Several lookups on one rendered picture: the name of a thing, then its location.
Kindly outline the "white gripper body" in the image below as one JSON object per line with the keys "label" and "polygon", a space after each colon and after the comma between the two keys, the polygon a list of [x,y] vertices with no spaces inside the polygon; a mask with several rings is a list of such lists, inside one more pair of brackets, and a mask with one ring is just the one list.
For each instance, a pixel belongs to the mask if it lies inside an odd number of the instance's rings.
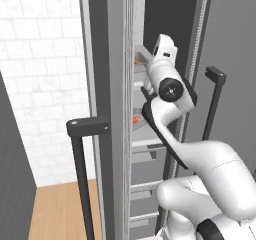
{"label": "white gripper body", "polygon": [[160,34],[154,48],[154,53],[172,53],[177,49],[172,38],[165,34]]}

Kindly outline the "grey freezer cabinet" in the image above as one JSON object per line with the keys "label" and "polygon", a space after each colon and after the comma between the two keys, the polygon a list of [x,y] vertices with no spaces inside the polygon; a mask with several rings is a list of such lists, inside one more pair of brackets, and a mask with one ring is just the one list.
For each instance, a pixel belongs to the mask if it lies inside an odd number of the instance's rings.
{"label": "grey freezer cabinet", "polygon": [[[138,0],[139,13],[136,26],[136,46],[143,45],[151,54],[160,34],[170,36],[178,54],[176,69],[190,84],[194,84],[201,57],[204,32],[211,0]],[[142,88],[146,65],[134,69],[133,115],[141,115],[147,99]],[[158,136],[146,123],[134,126],[132,142],[155,139]],[[132,151],[131,186],[166,180],[177,173],[179,166],[168,154],[165,146]],[[159,212],[157,217],[130,222],[129,240],[151,240],[163,225],[166,212],[157,204],[156,188],[131,193],[130,217]]]}

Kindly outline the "grey container with vegetables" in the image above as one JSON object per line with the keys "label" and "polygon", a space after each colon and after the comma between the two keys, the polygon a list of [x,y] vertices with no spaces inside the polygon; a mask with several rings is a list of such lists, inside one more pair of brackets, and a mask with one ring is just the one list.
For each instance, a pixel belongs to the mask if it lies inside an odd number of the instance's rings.
{"label": "grey container with vegetables", "polygon": [[152,60],[151,53],[143,46],[137,45],[135,47],[135,64],[148,65]]}

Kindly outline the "grey freezer door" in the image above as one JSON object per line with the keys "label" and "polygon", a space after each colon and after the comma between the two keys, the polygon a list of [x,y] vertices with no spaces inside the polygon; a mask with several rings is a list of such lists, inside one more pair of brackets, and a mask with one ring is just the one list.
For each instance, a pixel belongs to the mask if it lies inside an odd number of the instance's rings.
{"label": "grey freezer door", "polygon": [[214,84],[205,69],[227,75],[210,133],[229,144],[252,170],[256,166],[256,0],[212,0],[195,83],[198,102],[186,140],[202,138]]}
{"label": "grey freezer door", "polygon": [[102,240],[129,240],[136,0],[79,0]]}

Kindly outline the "container with orange food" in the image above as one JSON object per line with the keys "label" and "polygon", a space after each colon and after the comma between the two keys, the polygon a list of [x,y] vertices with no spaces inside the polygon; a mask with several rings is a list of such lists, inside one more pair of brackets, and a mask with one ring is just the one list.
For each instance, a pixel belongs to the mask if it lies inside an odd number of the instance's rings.
{"label": "container with orange food", "polygon": [[146,124],[146,120],[142,115],[134,115],[132,117],[132,122],[134,126],[143,126]]}

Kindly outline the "white freezer rack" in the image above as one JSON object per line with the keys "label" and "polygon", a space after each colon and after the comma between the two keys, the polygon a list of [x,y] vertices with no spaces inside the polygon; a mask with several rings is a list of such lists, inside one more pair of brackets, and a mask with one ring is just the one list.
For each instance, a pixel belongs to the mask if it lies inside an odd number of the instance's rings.
{"label": "white freezer rack", "polygon": [[154,213],[148,213],[148,214],[144,214],[144,215],[133,216],[133,217],[130,217],[130,222],[149,219],[149,218],[152,218],[152,217],[157,217],[158,215],[159,215],[159,212],[157,211],[157,212],[154,212]]}
{"label": "white freezer rack", "polygon": [[155,189],[163,180],[132,185],[131,193]]}
{"label": "white freezer rack", "polygon": [[162,141],[159,138],[147,139],[132,142],[132,151],[144,151],[154,146],[162,146]]}

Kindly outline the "dark grey cabinet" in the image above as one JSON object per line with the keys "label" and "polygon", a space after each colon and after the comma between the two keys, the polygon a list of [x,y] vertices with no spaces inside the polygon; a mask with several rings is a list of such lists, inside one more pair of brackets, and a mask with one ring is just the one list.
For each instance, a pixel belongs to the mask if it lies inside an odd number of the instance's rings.
{"label": "dark grey cabinet", "polygon": [[0,240],[28,240],[36,184],[0,74]]}

